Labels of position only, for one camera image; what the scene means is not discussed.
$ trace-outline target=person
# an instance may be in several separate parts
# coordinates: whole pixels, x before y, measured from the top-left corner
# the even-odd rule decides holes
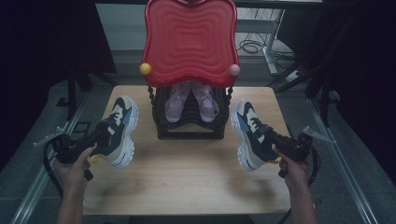
[[[294,161],[277,148],[275,152],[282,158],[279,167],[288,171],[285,175],[285,183],[289,189],[292,223],[316,224],[318,218],[312,202],[311,192],[308,187],[308,167],[304,161]]]
[[[135,101],[127,95],[120,96],[108,118],[97,125],[106,125],[107,128],[106,134],[99,134],[101,138],[96,145],[84,150],[72,164],[62,164],[58,160],[55,162],[55,171],[64,184],[58,223],[82,222],[84,192],[88,184],[84,171],[91,166],[88,162],[90,156],[90,162],[105,159],[116,168],[124,168],[129,164],[134,155],[131,132],[136,127],[137,120],[138,108]]]
[[[58,160],[55,162],[55,171],[64,184],[64,195],[57,217],[58,224],[82,223],[84,192],[88,185],[84,171],[91,166],[87,159],[92,154],[92,150],[92,147],[87,148],[73,164],[62,164]]]
[[[306,164],[293,161],[277,148],[273,149],[271,138],[268,137],[273,129],[259,120],[251,102],[238,101],[233,107],[231,121],[233,131],[241,141],[237,153],[240,165],[246,171],[253,172],[280,156],[280,168],[288,171],[285,182],[290,192],[293,223],[318,223],[308,187]]]

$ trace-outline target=cable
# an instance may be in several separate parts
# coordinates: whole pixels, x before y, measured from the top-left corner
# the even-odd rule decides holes
[[[44,146],[43,164],[44,164],[44,168],[47,171],[47,174],[49,175],[50,180],[55,185],[55,188],[58,190],[58,193],[62,199],[62,197],[64,196],[64,190],[62,189],[61,183],[59,183],[59,180],[56,178],[55,174],[53,173],[52,168],[50,167],[50,160],[53,160],[53,158],[51,158],[51,159],[48,158],[48,148],[49,148],[50,143],[51,143],[51,141],[48,141],[48,143]]]

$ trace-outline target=wooden board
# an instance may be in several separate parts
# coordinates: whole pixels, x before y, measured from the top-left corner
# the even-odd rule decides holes
[[[117,86],[104,118],[121,95],[132,97],[139,120],[132,133],[134,157],[123,169],[102,160],[85,194],[84,215],[192,215],[283,213],[290,208],[278,165],[246,172],[237,159],[239,139],[229,121],[222,140],[159,140],[148,87]],[[263,123],[287,134],[270,88],[233,88],[233,105],[249,100]]]

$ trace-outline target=shoe laces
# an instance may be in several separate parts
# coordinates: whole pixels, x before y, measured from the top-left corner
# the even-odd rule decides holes
[[[256,132],[260,132],[263,135],[263,134],[265,134],[265,133],[267,133],[268,131],[271,130],[271,127],[266,125],[266,124],[263,124],[259,120],[259,118],[251,118],[251,120],[253,121],[252,124],[256,128]]]

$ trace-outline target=forearm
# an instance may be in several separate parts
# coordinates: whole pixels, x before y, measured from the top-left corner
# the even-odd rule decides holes
[[[293,224],[317,224],[309,188],[290,191],[291,217]]]
[[[83,200],[83,194],[66,190],[59,209],[57,224],[82,223]]]

